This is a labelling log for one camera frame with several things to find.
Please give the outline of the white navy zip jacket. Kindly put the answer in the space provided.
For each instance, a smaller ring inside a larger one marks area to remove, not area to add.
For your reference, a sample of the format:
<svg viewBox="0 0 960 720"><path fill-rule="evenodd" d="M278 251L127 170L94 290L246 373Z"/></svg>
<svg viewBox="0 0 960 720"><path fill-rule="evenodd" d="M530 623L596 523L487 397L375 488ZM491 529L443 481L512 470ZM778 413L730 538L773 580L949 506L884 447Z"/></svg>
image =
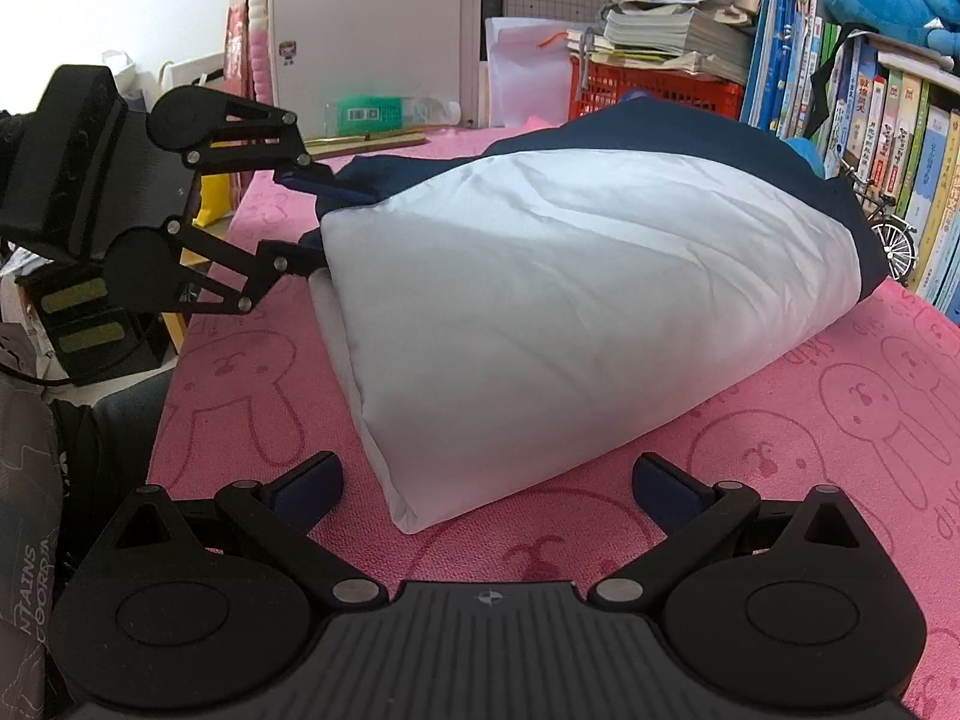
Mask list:
<svg viewBox="0 0 960 720"><path fill-rule="evenodd" d="M643 96L319 190L314 314L397 530L630 444L868 298L850 186L787 143Z"/></svg>

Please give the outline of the yellow object beside bed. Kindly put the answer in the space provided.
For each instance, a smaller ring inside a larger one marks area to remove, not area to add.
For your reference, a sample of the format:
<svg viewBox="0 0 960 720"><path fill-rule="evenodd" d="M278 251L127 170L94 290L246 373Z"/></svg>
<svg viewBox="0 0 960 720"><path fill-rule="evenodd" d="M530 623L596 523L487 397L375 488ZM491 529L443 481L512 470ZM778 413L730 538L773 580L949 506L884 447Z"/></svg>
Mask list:
<svg viewBox="0 0 960 720"><path fill-rule="evenodd" d="M212 226L231 210L231 177L228 174L203 176L200 179L200 206L194 216L195 226Z"/></svg>

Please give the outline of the clear plastic bottle green label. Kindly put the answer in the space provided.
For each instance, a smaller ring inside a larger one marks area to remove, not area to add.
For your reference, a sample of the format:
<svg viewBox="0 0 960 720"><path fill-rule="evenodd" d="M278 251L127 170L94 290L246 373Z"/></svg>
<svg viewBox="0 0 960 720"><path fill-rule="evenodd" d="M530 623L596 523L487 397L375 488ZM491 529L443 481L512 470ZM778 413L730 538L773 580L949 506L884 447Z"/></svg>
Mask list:
<svg viewBox="0 0 960 720"><path fill-rule="evenodd" d="M455 127L462 109L457 101L412 96L347 96L325 106L325 137L363 137L375 133Z"/></svg>

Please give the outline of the pink bunny print blanket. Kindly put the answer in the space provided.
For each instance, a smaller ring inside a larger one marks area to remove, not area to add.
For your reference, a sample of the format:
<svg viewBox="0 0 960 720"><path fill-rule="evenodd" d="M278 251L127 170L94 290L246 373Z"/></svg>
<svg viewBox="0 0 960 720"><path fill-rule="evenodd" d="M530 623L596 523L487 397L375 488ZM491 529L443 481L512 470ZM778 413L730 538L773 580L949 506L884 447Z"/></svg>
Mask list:
<svg viewBox="0 0 960 720"><path fill-rule="evenodd" d="M885 283L832 327L641 445L770 499L846 491L918 598L928 643L907 692L924 718L958 712L958 332ZM418 535L392 525L309 304L284 281L249 317L199 317L164 404L149 479L199 499L272 479L317 450L342 460L342 502L314 538L389 587L404 580L561 580L580 589L661 532L636 507L625 445Z"/></svg>

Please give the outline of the miniature bicycle model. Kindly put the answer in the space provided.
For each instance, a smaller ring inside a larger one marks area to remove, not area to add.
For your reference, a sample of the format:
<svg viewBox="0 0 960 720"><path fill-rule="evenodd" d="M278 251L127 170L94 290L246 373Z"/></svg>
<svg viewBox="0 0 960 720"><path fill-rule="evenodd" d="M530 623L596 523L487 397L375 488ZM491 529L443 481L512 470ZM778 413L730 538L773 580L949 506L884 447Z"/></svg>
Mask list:
<svg viewBox="0 0 960 720"><path fill-rule="evenodd" d="M841 161L841 176L850 181L869 227L880 239L890 277L905 286L918 262L918 247L913 241L916 229L895 213L892 199L880 192L869 179L861 179L846 160Z"/></svg>

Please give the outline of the blue plush ball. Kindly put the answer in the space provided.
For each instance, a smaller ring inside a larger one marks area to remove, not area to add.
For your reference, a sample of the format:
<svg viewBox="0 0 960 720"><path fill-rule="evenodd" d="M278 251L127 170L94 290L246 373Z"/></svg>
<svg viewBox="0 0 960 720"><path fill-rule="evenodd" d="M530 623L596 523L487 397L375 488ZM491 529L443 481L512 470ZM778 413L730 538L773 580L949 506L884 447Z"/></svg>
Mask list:
<svg viewBox="0 0 960 720"><path fill-rule="evenodd" d="M791 148L797 156L800 156L812 169L812 172L819 178L825 177L825 167L823 167L823 158L818 153L818 148L807 138L788 138L786 145Z"/></svg>

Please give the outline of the red plastic crate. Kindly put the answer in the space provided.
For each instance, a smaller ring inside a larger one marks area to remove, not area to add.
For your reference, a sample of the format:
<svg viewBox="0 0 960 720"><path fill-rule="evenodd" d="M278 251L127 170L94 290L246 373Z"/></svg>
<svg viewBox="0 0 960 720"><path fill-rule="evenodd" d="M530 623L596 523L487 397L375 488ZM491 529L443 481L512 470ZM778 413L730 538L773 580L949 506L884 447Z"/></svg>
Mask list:
<svg viewBox="0 0 960 720"><path fill-rule="evenodd" d="M581 65L571 59L568 119L578 119L625 99L652 96L661 101L709 110L737 119L743 101L743 87L736 83L690 75L683 71L636 70L612 67L587 60Z"/></svg>

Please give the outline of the row of upright books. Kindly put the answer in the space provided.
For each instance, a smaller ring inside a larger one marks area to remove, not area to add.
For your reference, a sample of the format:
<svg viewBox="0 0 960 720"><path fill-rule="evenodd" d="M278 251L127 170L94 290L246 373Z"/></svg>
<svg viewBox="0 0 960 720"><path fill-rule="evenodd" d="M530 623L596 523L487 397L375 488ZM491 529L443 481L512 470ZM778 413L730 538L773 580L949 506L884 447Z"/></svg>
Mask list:
<svg viewBox="0 0 960 720"><path fill-rule="evenodd" d="M846 160L916 229L908 293L958 320L958 76L952 60L868 29L822 0L760 0L740 120L807 138L825 179Z"/></svg>

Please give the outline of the stack of papers and booklets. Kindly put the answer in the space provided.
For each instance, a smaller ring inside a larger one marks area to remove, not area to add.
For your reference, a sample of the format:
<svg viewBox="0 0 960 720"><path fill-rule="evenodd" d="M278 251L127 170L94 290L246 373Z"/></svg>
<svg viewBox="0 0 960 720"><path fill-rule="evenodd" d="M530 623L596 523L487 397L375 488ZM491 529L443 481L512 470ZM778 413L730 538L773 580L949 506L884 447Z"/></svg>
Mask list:
<svg viewBox="0 0 960 720"><path fill-rule="evenodd" d="M569 54L594 65L678 71L743 86L750 16L734 0L602 0L592 25L568 29Z"/></svg>

